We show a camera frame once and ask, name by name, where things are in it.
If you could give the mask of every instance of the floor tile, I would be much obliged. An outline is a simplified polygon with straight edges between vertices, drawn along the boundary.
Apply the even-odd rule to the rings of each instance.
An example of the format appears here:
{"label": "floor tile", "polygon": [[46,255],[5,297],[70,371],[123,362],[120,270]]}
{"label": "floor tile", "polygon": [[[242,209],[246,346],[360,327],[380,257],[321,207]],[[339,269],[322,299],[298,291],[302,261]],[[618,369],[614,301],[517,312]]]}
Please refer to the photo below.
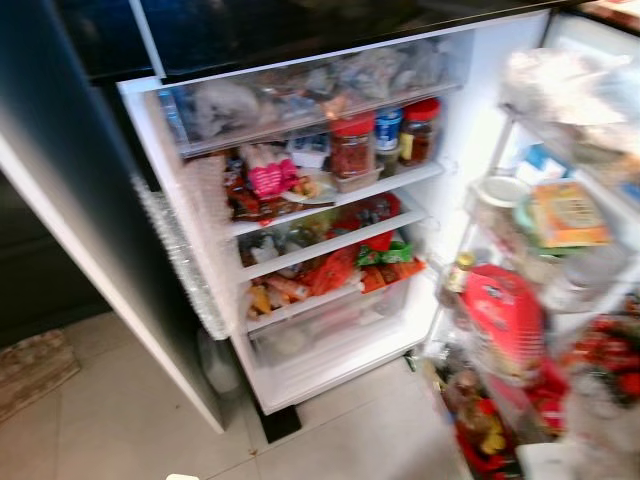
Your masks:
{"label": "floor tile", "polygon": [[354,408],[402,390],[417,381],[419,376],[409,370],[404,358],[398,358],[350,382],[318,395],[297,407],[302,430],[273,444],[268,444],[260,424],[260,419],[251,403],[244,408],[249,435],[254,449],[267,451],[274,446],[293,440],[298,435],[329,422]]}
{"label": "floor tile", "polygon": [[262,480],[459,480],[422,385],[380,397],[257,457]]}
{"label": "floor tile", "polygon": [[137,342],[131,330],[113,312],[69,325],[64,332],[81,362],[128,343]]}
{"label": "floor tile", "polygon": [[0,424],[0,478],[55,478],[59,406],[54,391]]}
{"label": "floor tile", "polygon": [[137,343],[88,359],[61,393],[58,480],[205,479],[252,458],[240,409],[216,434]]}
{"label": "floor tile", "polygon": [[258,475],[256,461],[249,460],[231,470],[211,477],[209,480],[260,480],[260,475]]}

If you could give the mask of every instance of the pink package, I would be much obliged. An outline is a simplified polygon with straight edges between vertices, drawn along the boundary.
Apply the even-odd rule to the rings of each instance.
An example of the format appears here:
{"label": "pink package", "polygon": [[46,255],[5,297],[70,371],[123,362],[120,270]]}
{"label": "pink package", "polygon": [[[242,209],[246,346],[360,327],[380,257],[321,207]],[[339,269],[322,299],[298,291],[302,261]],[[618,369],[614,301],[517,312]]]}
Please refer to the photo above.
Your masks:
{"label": "pink package", "polygon": [[298,184],[296,166],[287,155],[274,155],[267,145],[241,148],[249,165],[249,180],[258,198],[277,197]]}

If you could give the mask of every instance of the crisper drawer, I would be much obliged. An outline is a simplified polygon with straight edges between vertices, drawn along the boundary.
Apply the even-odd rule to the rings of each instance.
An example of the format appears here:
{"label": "crisper drawer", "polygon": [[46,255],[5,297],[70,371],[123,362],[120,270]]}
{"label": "crisper drawer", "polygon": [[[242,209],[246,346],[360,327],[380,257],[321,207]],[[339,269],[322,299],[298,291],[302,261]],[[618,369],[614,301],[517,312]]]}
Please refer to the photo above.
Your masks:
{"label": "crisper drawer", "polygon": [[184,158],[328,131],[328,122],[454,92],[471,31],[151,91]]}
{"label": "crisper drawer", "polygon": [[363,295],[354,292],[317,309],[250,334],[258,355],[275,366],[310,353],[324,343],[339,342],[347,332],[365,330],[394,316],[404,306],[408,280]]}

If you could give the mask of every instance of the jar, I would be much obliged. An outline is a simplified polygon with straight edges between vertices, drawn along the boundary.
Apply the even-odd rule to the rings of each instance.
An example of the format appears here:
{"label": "jar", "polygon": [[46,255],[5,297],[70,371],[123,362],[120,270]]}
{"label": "jar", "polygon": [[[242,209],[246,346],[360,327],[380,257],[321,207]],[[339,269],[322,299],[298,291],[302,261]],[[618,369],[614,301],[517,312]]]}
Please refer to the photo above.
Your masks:
{"label": "jar", "polygon": [[331,122],[331,171],[339,178],[370,173],[373,158],[375,113],[367,112]]}
{"label": "jar", "polygon": [[454,293],[462,293],[467,285],[469,271],[476,263],[476,256],[472,252],[460,252],[456,257],[456,263],[451,268],[447,279],[447,290]]}
{"label": "jar", "polygon": [[400,128],[400,163],[411,167],[425,163],[433,151],[435,119],[440,113],[440,101],[429,98],[404,109]]}

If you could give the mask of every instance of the can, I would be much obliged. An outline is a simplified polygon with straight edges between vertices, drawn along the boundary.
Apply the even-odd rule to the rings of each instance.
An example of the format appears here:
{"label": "can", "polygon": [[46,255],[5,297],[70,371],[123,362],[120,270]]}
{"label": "can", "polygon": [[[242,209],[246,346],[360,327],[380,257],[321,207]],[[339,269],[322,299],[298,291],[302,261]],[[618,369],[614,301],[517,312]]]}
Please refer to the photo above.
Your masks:
{"label": "can", "polygon": [[401,108],[383,108],[376,112],[376,149],[393,150],[398,146],[398,133],[402,122]]}

